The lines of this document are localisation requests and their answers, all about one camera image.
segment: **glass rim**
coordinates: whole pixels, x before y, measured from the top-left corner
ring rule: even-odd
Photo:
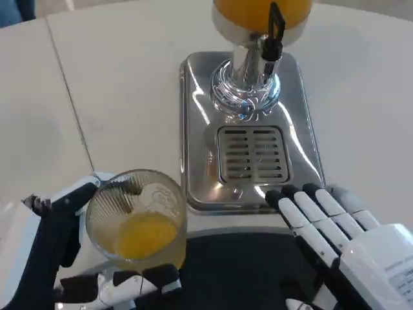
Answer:
[[[98,242],[96,241],[96,239],[92,236],[90,230],[92,228],[90,228],[90,224],[88,221],[88,218],[90,216],[90,210],[91,208],[89,207],[90,204],[95,200],[95,198],[100,194],[101,191],[105,190],[109,184],[111,184],[114,180],[118,179],[119,177],[122,177],[126,174],[131,174],[134,172],[151,172],[151,173],[155,173],[158,174],[160,176],[162,176],[163,178],[167,179],[173,187],[175,187],[175,190],[179,193],[179,197],[177,197],[178,200],[182,201],[182,204],[184,205],[183,211],[184,211],[184,218],[183,221],[179,227],[179,229],[177,230],[177,233],[175,235],[175,238],[169,242],[168,244],[166,244],[164,247],[162,247],[160,250],[156,251],[155,253],[151,254],[150,256],[144,257],[142,259],[131,259],[131,258],[124,258],[118,254],[114,254],[114,253],[110,253],[107,250],[105,250],[103,247],[101,247]],[[109,180],[105,181],[105,183],[103,184],[103,186],[99,187],[97,189],[97,191],[95,192],[95,194],[93,195],[92,199],[90,200],[88,207],[86,208],[86,214],[85,214],[85,226],[86,226],[86,233],[89,237],[89,240],[92,242],[92,245],[99,251],[101,252],[103,255],[105,255],[107,258],[109,258],[110,260],[117,260],[117,261],[122,261],[122,262],[126,262],[126,263],[130,263],[130,264],[141,264],[144,262],[147,262],[153,258],[155,258],[156,256],[161,255],[162,253],[166,252],[169,250],[169,248],[173,247],[175,245],[175,243],[177,243],[177,239],[178,236],[180,236],[184,230],[186,230],[186,225],[187,225],[187,218],[186,218],[186,200],[185,197],[182,193],[182,188],[178,185],[178,183],[176,183],[176,181],[174,179],[172,179],[170,176],[168,176],[167,174],[157,171],[157,170],[153,170],[153,169],[132,169],[132,170],[128,170],[128,171],[124,171],[122,173],[119,173],[115,176],[113,176],[112,178],[110,178]]]

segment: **glass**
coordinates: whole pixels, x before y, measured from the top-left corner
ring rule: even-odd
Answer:
[[[142,272],[180,268],[186,252],[186,202],[179,185],[154,170],[131,170],[105,183],[86,212],[92,243],[115,265]]]

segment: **robotic hand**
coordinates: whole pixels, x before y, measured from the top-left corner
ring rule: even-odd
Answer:
[[[173,265],[55,278],[81,248],[84,206],[112,174],[85,176],[50,199],[30,195],[0,205],[0,309],[127,309],[181,289]]]
[[[380,225],[360,199],[340,187],[307,184],[301,191],[287,185],[268,191],[265,199],[340,308],[413,308],[413,236],[403,225]],[[289,310],[321,309],[316,304],[287,300]]]

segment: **table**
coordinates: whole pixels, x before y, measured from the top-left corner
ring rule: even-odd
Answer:
[[[90,174],[46,21],[0,31],[0,203]]]
[[[179,65],[191,52],[230,50],[211,22],[211,4],[131,1],[48,17],[52,40],[35,45],[55,45],[94,169],[145,167],[179,181]],[[327,181],[352,187],[383,223],[411,229],[412,130],[405,124],[413,115],[413,41],[406,39],[412,32],[408,21],[314,5],[304,34],[287,47],[302,69]],[[53,89],[62,90],[65,111],[73,113],[51,59],[42,57],[56,67],[53,83],[60,86]],[[72,124],[68,139],[77,141],[88,170],[76,118],[65,116]],[[57,167],[49,163],[47,169]],[[232,226],[285,227],[277,215],[189,215],[190,232]],[[65,275],[104,260],[87,242]]]

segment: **stainless steel drip tray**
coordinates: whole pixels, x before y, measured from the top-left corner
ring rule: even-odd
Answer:
[[[229,58],[198,52],[181,67],[181,184],[197,211],[274,212],[264,200],[268,190],[325,184],[299,68],[284,53],[278,104],[245,121],[211,100],[211,75]]]

